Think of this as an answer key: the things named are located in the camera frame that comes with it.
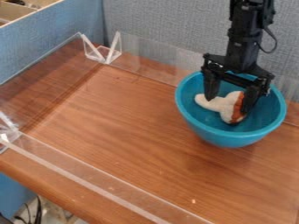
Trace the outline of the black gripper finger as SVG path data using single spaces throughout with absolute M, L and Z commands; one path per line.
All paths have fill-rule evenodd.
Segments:
M 203 72 L 204 77 L 204 97 L 207 101 L 211 101 L 219 93 L 220 89 L 220 78 L 212 71 Z
M 263 92 L 260 86 L 251 85 L 250 87 L 247 87 L 240 110 L 243 114 L 247 114 L 248 111 L 252 109 L 262 95 Z

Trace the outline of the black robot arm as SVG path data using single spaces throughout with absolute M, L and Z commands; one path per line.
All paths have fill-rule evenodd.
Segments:
M 226 81 L 246 89 L 242 112 L 246 114 L 255 106 L 260 96 L 267 95 L 275 76 L 258 65 L 263 32 L 276 40 L 268 26 L 274 23 L 274 0 L 230 0 L 231 27 L 228 28 L 228 47 L 224 56 L 203 55 L 204 97 L 211 101 L 219 92 L 220 82 Z

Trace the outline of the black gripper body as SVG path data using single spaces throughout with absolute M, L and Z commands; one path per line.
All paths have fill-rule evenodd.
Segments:
M 263 95 L 270 89 L 275 76 L 258 65 L 259 42 L 228 42 L 226 55 L 204 53 L 202 73 L 212 71 L 226 81 L 247 90 L 256 85 L 262 87 Z

